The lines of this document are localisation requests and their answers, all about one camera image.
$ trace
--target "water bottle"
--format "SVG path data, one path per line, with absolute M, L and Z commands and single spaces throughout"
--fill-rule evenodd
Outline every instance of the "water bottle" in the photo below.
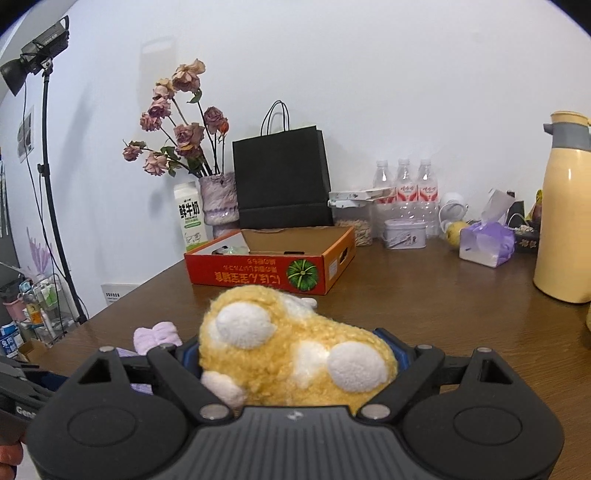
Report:
M 396 173 L 396 218 L 414 219 L 416 217 L 415 203 L 417 201 L 417 183 L 410 174 L 410 160 L 398 160 Z
M 378 167 L 374 175 L 374 188 L 386 189 L 394 187 L 394 176 L 388 168 L 388 160 L 378 160 Z
M 439 235 L 439 191 L 431 160 L 421 160 L 417 175 L 418 208 L 427 222 L 427 236 Z
M 374 238 L 381 238 L 384 232 L 384 222 L 393 216 L 392 207 L 395 201 L 394 176 L 388 168 L 388 160 L 378 160 L 374 175 L 374 188 L 389 189 L 388 193 L 374 200 L 372 209 L 372 234 Z

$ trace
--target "lamp head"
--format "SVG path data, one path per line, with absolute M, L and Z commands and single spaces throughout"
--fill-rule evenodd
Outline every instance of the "lamp head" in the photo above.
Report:
M 14 59 L 2 65 L 0 73 L 2 73 L 4 81 L 6 81 L 12 94 L 16 96 L 25 83 L 25 78 L 27 78 L 29 72 L 25 68 L 22 59 Z
M 29 73 L 36 75 L 47 68 L 48 60 L 54 59 L 67 48 L 70 37 L 69 26 L 70 20 L 66 15 L 25 45 L 21 50 L 20 58 L 10 60 L 0 67 L 0 73 L 14 96 L 22 88 Z

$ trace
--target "yellow plush toy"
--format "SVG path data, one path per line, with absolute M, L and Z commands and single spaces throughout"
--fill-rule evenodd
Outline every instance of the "yellow plush toy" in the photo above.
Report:
M 202 383 L 234 408 L 357 412 L 396 377 L 394 354 L 373 333 L 318 315 L 310 301 L 254 285 L 222 293 L 199 331 Z

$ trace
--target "wooden table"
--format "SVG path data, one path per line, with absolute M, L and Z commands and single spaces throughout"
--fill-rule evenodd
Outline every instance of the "wooden table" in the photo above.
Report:
M 359 248 L 318 312 L 367 329 L 385 327 L 410 345 L 432 343 L 468 355 L 497 350 L 558 415 L 566 443 L 553 480 L 591 472 L 591 333 L 588 306 L 553 300 L 532 284 L 535 257 L 518 254 L 498 269 L 459 260 L 441 241 L 426 249 Z M 180 262 L 100 312 L 42 360 L 71 374 L 101 345 L 132 348 L 134 330 L 163 320 L 181 338 L 196 335 L 217 287 L 193 286 Z

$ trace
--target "black strap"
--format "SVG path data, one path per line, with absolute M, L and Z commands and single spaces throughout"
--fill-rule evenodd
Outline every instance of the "black strap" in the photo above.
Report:
M 281 105 L 281 110 L 283 112 L 283 131 L 286 131 L 285 128 L 285 119 L 287 119 L 287 130 L 290 129 L 290 111 L 287 109 L 287 105 L 281 101 L 281 100 L 276 100 L 275 103 L 273 103 L 273 105 L 271 105 L 271 108 L 269 108 L 269 111 L 267 112 L 267 114 L 265 115 L 265 118 L 262 120 L 262 124 L 261 124 L 261 137 L 262 137 L 262 129 L 265 126 L 265 121 L 267 122 L 267 135 L 269 135 L 270 133 L 270 128 L 271 128 L 271 119 L 273 117 L 272 113 L 273 110 L 275 109 L 275 107 L 277 105 Z

